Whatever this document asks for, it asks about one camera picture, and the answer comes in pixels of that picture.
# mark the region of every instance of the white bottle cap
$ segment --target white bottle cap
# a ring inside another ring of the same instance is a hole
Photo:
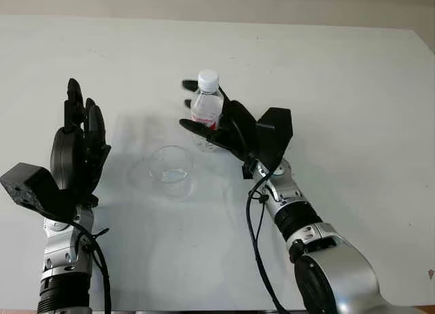
[[[219,75],[212,69],[205,69],[198,74],[198,87],[206,93],[216,92],[219,88]]]

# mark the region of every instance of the black cable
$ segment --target black cable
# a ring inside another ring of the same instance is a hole
[[[259,197],[252,197],[252,199],[253,200],[260,200],[260,197],[263,195],[263,194],[261,194],[259,191],[254,191],[254,193],[257,193],[258,195],[259,195]]]
[[[232,119],[231,118],[231,124],[234,126],[234,128],[236,129],[236,131],[237,131],[237,134],[239,135],[239,137],[240,137],[240,142],[242,143],[242,146],[243,146],[243,157],[244,158],[247,158],[247,155],[248,155],[248,148],[247,148],[247,144],[246,144],[246,140],[245,140],[245,138],[243,137],[243,134],[242,134],[242,132],[240,131],[240,128],[239,128],[239,125],[237,125],[237,123],[234,121],[234,119]]]
[[[252,188],[252,190],[249,191],[249,195],[248,195],[247,201],[246,201],[246,221],[247,221],[247,227],[249,230],[249,235],[250,235],[251,241],[252,241],[252,247],[254,249],[254,254],[256,257],[258,271],[259,271],[260,276],[263,280],[264,286],[266,287],[269,295],[271,295],[273,304],[275,305],[278,313],[279,314],[288,314],[286,309],[284,309],[284,307],[279,302],[277,296],[275,295],[275,292],[273,291],[273,287],[272,287],[271,282],[267,276],[266,269],[264,268],[263,261],[261,259],[260,250],[258,249],[258,242],[257,242],[256,236],[254,234],[254,229],[252,228],[252,222],[251,222],[251,201],[252,201],[252,198],[253,198],[255,192],[257,191],[257,189],[273,175],[274,171],[275,170],[270,170],[262,179],[260,179],[254,185],[254,188]]]
[[[109,230],[110,230],[109,228],[104,228],[104,229],[102,229],[102,231],[100,231],[100,232],[98,232],[96,234],[93,234],[93,236],[94,236],[95,239],[97,239],[98,237],[103,236]]]
[[[261,225],[263,223],[264,208],[266,207],[266,203],[263,202],[262,205],[263,205],[263,207],[261,209],[260,221],[258,222],[258,228],[257,228],[257,233],[256,233],[256,243],[257,244],[258,244],[258,235],[260,235],[260,229],[261,229]]]
[[[83,227],[81,224],[78,224],[77,222],[71,221],[68,222],[68,224],[72,225],[73,227],[77,228],[91,243],[92,248],[94,251],[97,252],[97,255],[99,257],[99,264],[101,266],[98,266],[101,275],[103,276],[103,289],[104,289],[104,313],[105,314],[111,314],[111,296],[110,296],[110,280],[109,280],[109,271],[107,269],[107,263],[103,255],[103,251],[101,251],[100,245],[97,243],[97,240],[95,237],[87,231],[85,227]]]
[[[101,266],[100,262],[97,260],[97,258],[95,257],[95,252],[92,252],[92,258],[94,259],[95,265],[98,266],[98,268],[101,270],[103,270],[103,267]]]
[[[79,243],[80,243],[80,239],[83,237],[83,232],[79,232],[77,235],[77,238],[75,239],[75,245],[74,245],[74,249],[75,249],[75,253],[78,254],[78,250],[79,250]]]

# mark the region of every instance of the white table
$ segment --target white table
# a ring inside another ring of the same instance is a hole
[[[318,214],[370,260],[386,299],[435,301],[434,55],[412,31],[1,16],[0,64],[1,173],[49,168],[70,77],[103,110],[112,151],[95,229],[111,228],[99,242],[114,309],[273,308],[245,223],[253,182],[230,154],[196,151],[177,123],[188,116],[180,81],[204,68],[257,118],[292,109],[287,159]],[[195,160],[194,191],[179,202],[131,174],[168,144]],[[43,220],[3,189],[0,213],[0,307],[34,309]],[[279,299],[303,308],[269,217],[260,246]],[[91,298],[103,308],[96,271]]]

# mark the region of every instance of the clear plastic cup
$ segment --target clear plastic cup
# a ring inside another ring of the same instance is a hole
[[[189,194],[193,159],[188,150],[177,145],[161,147],[148,158],[148,167],[156,187],[164,194],[172,197]]]

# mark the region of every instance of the plastic water bottle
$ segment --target plastic water bottle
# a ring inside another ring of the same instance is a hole
[[[219,120],[224,105],[224,96],[219,91],[219,75],[213,70],[206,69],[198,74],[198,90],[190,104],[192,120],[216,130],[219,128]],[[205,139],[195,137],[197,146],[202,151],[211,151],[215,145]]]

